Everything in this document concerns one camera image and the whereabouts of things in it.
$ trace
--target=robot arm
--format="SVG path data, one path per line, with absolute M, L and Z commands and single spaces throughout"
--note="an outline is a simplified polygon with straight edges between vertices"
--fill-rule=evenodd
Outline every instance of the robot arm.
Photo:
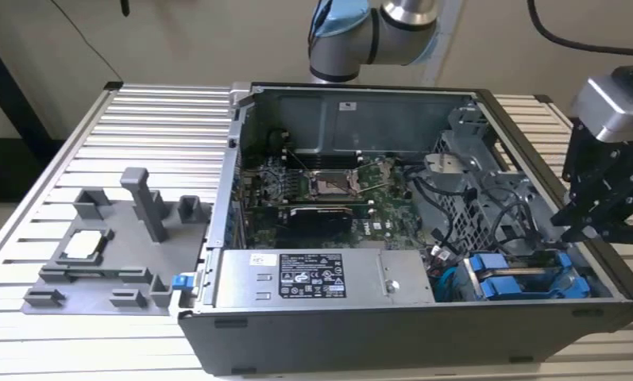
M 411 64 L 435 45 L 435 0 L 328 0 L 313 11 L 308 37 L 309 71 L 316 83 L 344 83 L 363 64 Z
M 551 218 L 562 239 L 633 244 L 633 66 L 588 78 L 574 102 L 575 123 L 563 165 L 566 206 Z

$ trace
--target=warning label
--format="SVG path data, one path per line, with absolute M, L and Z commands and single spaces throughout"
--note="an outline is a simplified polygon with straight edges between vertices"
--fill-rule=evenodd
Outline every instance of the warning label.
M 341 254 L 280 254 L 281 298 L 345 298 Z

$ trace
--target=metal table surface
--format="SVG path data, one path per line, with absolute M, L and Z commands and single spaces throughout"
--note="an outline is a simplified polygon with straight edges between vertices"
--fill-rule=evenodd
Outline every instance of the metal table surface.
M 69 221 L 81 187 L 128 199 L 122 168 L 144 166 L 167 200 L 211 202 L 228 128 L 228 88 L 124 85 L 105 90 L 0 231 L 0 379 L 213 379 L 199 368 L 172 317 L 32 316 L 18 313 Z M 568 121 L 532 96 L 496 99 L 559 175 Z M 633 246 L 615 245 L 633 270 Z M 284 375 L 285 379 L 633 380 L 633 324 L 579 339 L 543 364 Z

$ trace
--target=black cable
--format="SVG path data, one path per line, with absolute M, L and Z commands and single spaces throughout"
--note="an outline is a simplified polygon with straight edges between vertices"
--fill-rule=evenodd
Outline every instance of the black cable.
M 618 54 L 620 56 L 633 56 L 633 48 L 615 48 L 611 46 L 582 44 L 579 42 L 570 41 L 570 40 L 566 40 L 564 38 L 555 36 L 551 32 L 548 32 L 548 30 L 546 30 L 546 28 L 542 25 L 542 22 L 539 21 L 538 9 L 535 7 L 535 0 L 527 0 L 527 12 L 530 13 L 530 20 L 532 21 L 532 26 L 535 27 L 535 30 L 552 43 L 559 44 L 560 46 L 564 46 L 566 48 L 584 50 L 586 52 Z
M 447 231 L 444 233 L 444 236 L 443 236 L 443 239 L 440 240 L 439 242 L 439 246 L 443 247 L 443 245 L 446 244 L 448 238 L 450 238 L 450 235 L 452 234 L 452 229 L 454 229 L 454 221 L 452 221 L 452 216 L 450 215 L 450 213 L 447 212 L 447 210 L 443 208 L 443 206 L 439 205 L 439 203 L 436 201 L 434 201 L 430 196 L 424 193 L 424 189 L 421 188 L 421 182 L 419 181 L 419 179 L 415 177 L 412 179 L 412 184 L 413 184 L 413 187 L 415 189 L 417 190 L 417 193 L 419 193 L 419 196 L 421 196 L 421 198 L 424 199 L 424 201 L 444 215 L 444 217 L 447 218 Z
M 511 241 L 515 240 L 524 240 L 527 237 L 524 236 L 515 236 L 515 237 L 508 237 L 506 240 L 498 241 L 498 244 L 507 244 Z
M 504 253 L 504 255 L 507 255 L 507 256 L 511 256 L 511 253 L 504 248 L 503 244 L 499 241 L 496 241 L 495 231 L 496 231 L 496 228 L 499 227 L 499 224 L 502 223 L 502 219 L 504 218 L 504 214 L 507 214 L 507 211 L 511 210 L 512 208 L 515 208 L 516 206 L 519 208 L 526 208 L 527 204 L 523 201 L 515 201 L 515 202 L 512 202 L 511 204 L 506 205 L 502 208 L 502 210 L 496 214 L 495 220 L 492 222 L 492 227 L 491 227 L 491 230 L 490 230 L 490 234 L 488 234 L 488 238 L 490 238 L 488 241 L 495 244 L 496 248 L 499 248 L 502 250 L 502 252 Z
M 316 22 L 316 12 L 317 9 L 320 8 L 320 4 L 323 3 L 323 0 L 317 0 L 316 8 L 313 9 L 313 14 L 311 15 L 311 22 L 308 23 L 308 34 L 305 35 L 305 46 L 307 46 L 307 51 L 311 53 L 311 38 L 313 35 L 313 22 Z
M 421 179 L 420 177 L 415 177 L 413 180 L 415 180 L 415 179 L 419 181 L 419 183 L 421 184 L 421 186 L 423 186 L 427 190 L 430 190 L 431 192 L 434 192 L 434 193 L 436 193 L 436 194 L 440 194 L 440 195 L 443 195 L 443 196 L 463 196 L 463 195 L 464 195 L 464 192 L 463 192 L 463 191 L 462 191 L 462 192 L 451 192 L 451 191 L 448 191 L 448 190 L 443 190 L 443 189 L 439 189 L 439 188 L 434 187 L 434 186 L 432 186 L 431 184 L 428 184 L 428 183 L 425 182 L 425 180 Z
M 508 194 L 511 194 L 514 196 L 514 200 L 518 200 L 518 194 L 516 192 L 514 192 L 514 190 L 508 189 L 508 188 L 504 188 L 504 187 L 484 187 L 480 189 L 480 192 L 486 194 L 486 196 L 488 197 L 490 200 L 496 200 L 499 202 L 503 202 L 506 201 L 507 199 L 504 198 L 503 200 L 500 200 L 499 198 L 496 198 L 495 196 L 492 196 L 492 194 L 490 193 L 490 191 L 502 191 L 502 192 L 507 192 Z
M 110 64 L 108 63 L 108 61 L 105 60 L 104 56 L 96 51 L 94 47 L 92 47 L 92 44 L 89 43 L 89 41 L 86 40 L 85 38 L 85 35 L 82 34 L 82 32 L 80 31 L 78 27 L 76 26 L 76 24 L 73 23 L 73 21 L 70 20 L 70 17 L 68 14 L 65 14 L 64 10 L 61 9 L 61 7 L 58 6 L 57 2 L 54 0 L 49 0 L 49 2 L 53 4 L 53 6 L 57 8 L 57 10 L 60 11 L 60 13 L 64 15 L 65 19 L 68 20 L 68 22 L 70 23 L 70 26 L 73 27 L 74 31 L 77 32 L 77 34 L 80 35 L 80 38 L 82 39 L 86 47 L 89 49 L 92 49 L 92 52 L 94 52 L 96 56 L 100 57 L 100 60 L 104 61 L 104 64 L 105 66 L 110 69 L 110 71 L 113 71 L 113 74 L 116 75 L 117 79 L 122 82 L 122 78 L 121 76 L 117 74 L 117 71 L 116 69 L 113 69 L 113 67 L 110 66 Z
M 320 28 L 320 26 L 325 22 L 325 18 L 327 18 L 327 15 L 329 14 L 331 7 L 332 7 L 332 0 L 328 0 L 328 2 L 323 6 L 323 9 L 317 13 L 316 18 L 313 19 L 313 22 L 311 24 L 312 29 L 311 29 L 311 32 L 309 32 L 311 37 L 309 37 L 309 41 L 308 41 L 308 56 L 309 57 L 311 57 L 311 47 L 313 45 L 313 38 L 315 38 L 315 35 L 316 35 L 316 30 L 317 30 L 317 28 Z

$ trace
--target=motherboard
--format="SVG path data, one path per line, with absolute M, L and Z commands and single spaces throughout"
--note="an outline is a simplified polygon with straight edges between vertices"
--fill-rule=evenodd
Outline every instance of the motherboard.
M 247 248 L 425 247 L 393 157 L 357 156 L 344 169 L 305 163 L 287 152 L 243 171 Z

